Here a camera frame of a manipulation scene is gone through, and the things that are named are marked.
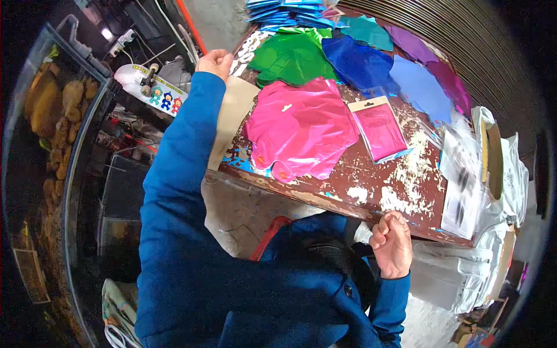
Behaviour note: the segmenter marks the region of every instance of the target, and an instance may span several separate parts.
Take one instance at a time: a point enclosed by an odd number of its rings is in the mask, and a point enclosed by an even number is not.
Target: blue sweater
[[[283,227],[260,262],[235,259],[205,228],[201,196],[226,86],[196,72],[145,178],[135,333],[144,347],[400,346],[409,276],[379,280],[369,318],[353,281],[289,259],[291,240],[339,237],[346,218],[314,215]]]

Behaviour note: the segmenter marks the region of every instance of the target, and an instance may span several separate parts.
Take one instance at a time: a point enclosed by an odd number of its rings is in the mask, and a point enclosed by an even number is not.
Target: blue sleeve
[[[143,188],[139,256],[142,272],[164,272],[184,255],[226,253],[205,228],[207,211],[201,181],[214,142],[226,91],[222,79],[196,72],[192,89],[164,133]]]
[[[410,274],[396,280],[378,280],[377,301],[369,319],[384,346],[400,347],[409,292]]]

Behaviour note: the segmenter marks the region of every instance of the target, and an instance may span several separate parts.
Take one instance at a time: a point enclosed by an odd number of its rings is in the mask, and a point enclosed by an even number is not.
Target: hand
[[[369,245],[373,248],[381,278],[397,279],[408,275],[412,263],[410,229],[400,212],[387,212],[372,228]]]
[[[213,50],[199,59],[196,71],[213,73],[226,83],[233,60],[234,56],[230,53],[227,54],[226,50]]]

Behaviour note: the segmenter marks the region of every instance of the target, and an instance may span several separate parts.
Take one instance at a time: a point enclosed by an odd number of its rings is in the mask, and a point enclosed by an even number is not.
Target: skateboard deck
[[[114,78],[122,85],[124,91],[145,104],[176,117],[188,94],[155,75],[150,96],[144,96],[141,94],[141,80],[147,78],[148,75],[149,70],[145,67],[137,64],[127,64],[121,66],[114,73]]]

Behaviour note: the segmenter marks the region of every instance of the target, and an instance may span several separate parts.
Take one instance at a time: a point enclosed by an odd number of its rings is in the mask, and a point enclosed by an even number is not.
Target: purple foil balloon
[[[439,59],[419,37],[399,27],[385,26],[391,39],[398,47],[402,48],[410,57],[426,64],[427,62],[438,62]]]

